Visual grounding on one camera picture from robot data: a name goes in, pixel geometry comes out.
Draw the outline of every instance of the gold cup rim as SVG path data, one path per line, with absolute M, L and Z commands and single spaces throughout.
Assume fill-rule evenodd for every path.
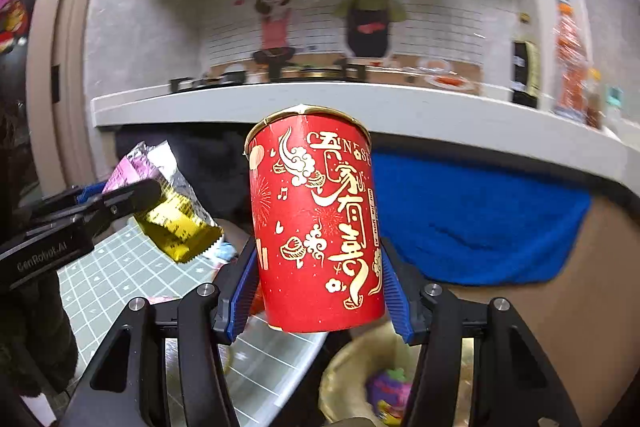
M 369 147 L 369 150 L 371 150 L 371 135 L 369 134 L 369 131 L 366 127 L 364 127 L 363 124 L 361 124 L 352 116 L 349 116 L 348 114 L 331 107 L 322 107 L 321 105 L 305 105 L 303 103 L 300 103 L 298 105 L 294 105 L 293 107 L 287 107 L 286 109 L 276 111 L 254 125 L 251 131 L 249 131 L 249 134 L 246 136 L 246 139 L 244 140 L 244 155 L 249 158 L 249 144 L 257 136 L 257 134 L 260 133 L 260 131 L 262 131 L 269 124 L 278 120 L 282 120 L 284 118 L 288 118 L 290 116 L 297 116 L 302 114 L 328 114 L 340 118 L 341 120 L 346 120 L 348 123 L 355 125 L 360 129 L 360 131 L 362 131 L 362 134 L 364 134 L 364 137 L 367 140 L 367 146 Z

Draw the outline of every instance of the blue towel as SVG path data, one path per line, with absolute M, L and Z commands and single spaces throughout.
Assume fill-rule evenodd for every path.
M 497 169 L 375 153 L 380 235 L 428 278 L 548 281 L 571 252 L 585 190 Z

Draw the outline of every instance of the white countertop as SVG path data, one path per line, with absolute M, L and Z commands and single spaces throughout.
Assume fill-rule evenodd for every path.
M 640 196 L 640 150 L 616 136 L 510 102 L 421 87 L 290 82 L 168 94 L 168 86 L 156 86 L 94 98 L 92 116 L 96 127 L 255 123 L 299 103 L 341 110 L 371 132 L 442 140 L 589 172 Z

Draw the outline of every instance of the flower symbol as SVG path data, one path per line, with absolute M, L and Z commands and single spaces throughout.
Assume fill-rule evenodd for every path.
M 342 283 L 337 279 L 329 279 L 329 282 L 324 287 L 329 293 L 339 292 L 342 290 Z

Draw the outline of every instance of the cartoon woman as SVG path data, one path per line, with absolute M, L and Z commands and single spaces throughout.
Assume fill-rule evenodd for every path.
M 262 24 L 262 47 L 254 53 L 258 64 L 283 66 L 296 53 L 287 42 L 287 26 L 291 19 L 291 0 L 256 0 L 255 9 Z
M 356 57 L 384 57 L 389 48 L 389 26 L 406 19 L 395 0 L 343 0 L 334 11 L 346 20 L 347 44 Z

